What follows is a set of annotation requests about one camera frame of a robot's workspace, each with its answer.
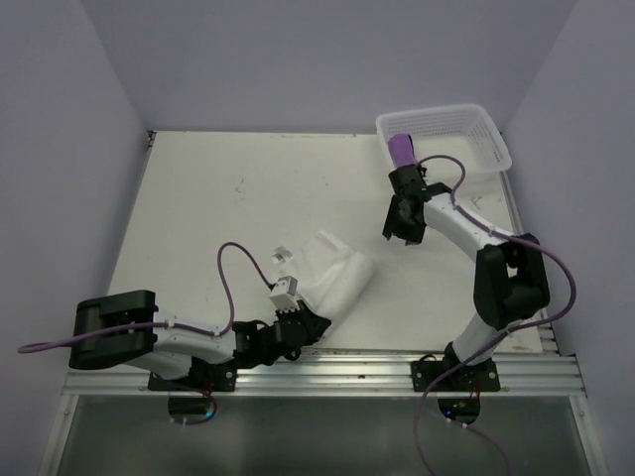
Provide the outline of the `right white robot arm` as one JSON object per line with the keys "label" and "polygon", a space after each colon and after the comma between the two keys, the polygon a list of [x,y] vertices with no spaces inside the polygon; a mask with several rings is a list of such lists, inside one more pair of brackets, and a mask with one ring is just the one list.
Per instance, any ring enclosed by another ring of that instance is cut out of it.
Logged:
{"label": "right white robot arm", "polygon": [[386,239],[419,245],[432,228],[474,263],[475,315],[446,347],[442,365],[445,383],[464,389],[476,379],[476,365],[493,353],[485,346],[550,302],[542,253],[535,237],[508,235],[467,212],[447,185],[426,183],[416,165],[395,169],[389,181],[393,195],[382,231]]}

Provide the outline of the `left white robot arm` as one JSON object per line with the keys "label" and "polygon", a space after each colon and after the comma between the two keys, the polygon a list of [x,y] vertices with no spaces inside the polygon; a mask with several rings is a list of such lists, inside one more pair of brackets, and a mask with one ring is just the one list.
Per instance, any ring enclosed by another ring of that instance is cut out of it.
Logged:
{"label": "left white robot arm", "polygon": [[253,369],[296,360],[330,327],[300,300],[293,310],[278,309],[271,324],[236,321],[221,335],[161,312],[155,293],[134,291],[77,305],[68,365],[80,371],[129,365],[191,390],[224,365]]}

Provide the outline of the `purple microfiber towel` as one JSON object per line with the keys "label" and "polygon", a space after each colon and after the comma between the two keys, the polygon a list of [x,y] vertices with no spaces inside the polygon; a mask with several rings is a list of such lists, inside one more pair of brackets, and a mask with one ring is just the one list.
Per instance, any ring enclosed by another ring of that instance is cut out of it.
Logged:
{"label": "purple microfiber towel", "polygon": [[408,134],[395,134],[387,142],[388,152],[395,169],[406,166],[417,166],[420,174],[424,178],[427,169],[418,164],[416,159],[414,143]]}

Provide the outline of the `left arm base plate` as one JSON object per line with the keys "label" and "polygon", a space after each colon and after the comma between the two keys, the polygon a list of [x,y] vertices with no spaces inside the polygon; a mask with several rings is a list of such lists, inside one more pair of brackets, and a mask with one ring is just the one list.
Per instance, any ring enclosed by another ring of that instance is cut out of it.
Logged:
{"label": "left arm base plate", "polygon": [[230,393],[236,389],[236,380],[237,371],[229,363],[211,365],[195,361],[182,378],[167,380],[151,374],[148,389],[154,392]]}

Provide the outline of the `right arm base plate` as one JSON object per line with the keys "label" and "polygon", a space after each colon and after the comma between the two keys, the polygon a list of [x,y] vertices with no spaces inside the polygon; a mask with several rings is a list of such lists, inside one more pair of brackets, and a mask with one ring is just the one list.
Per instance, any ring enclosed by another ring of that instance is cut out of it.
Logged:
{"label": "right arm base plate", "polygon": [[[432,354],[426,354],[410,363],[410,373],[415,392],[422,393],[437,377],[448,371],[454,364],[448,358],[437,360]],[[433,392],[470,393],[480,391],[495,393],[501,390],[495,362],[489,358],[477,365],[467,365],[440,380]]]}

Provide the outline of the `white towel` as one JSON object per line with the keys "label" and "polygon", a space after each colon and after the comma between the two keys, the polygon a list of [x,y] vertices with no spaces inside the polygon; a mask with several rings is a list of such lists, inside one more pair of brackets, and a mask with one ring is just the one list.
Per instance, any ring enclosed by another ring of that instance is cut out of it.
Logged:
{"label": "white towel", "polygon": [[298,281],[297,300],[333,324],[342,321],[373,275],[373,263],[335,235],[320,231],[301,249],[274,251],[274,284],[282,277]]}

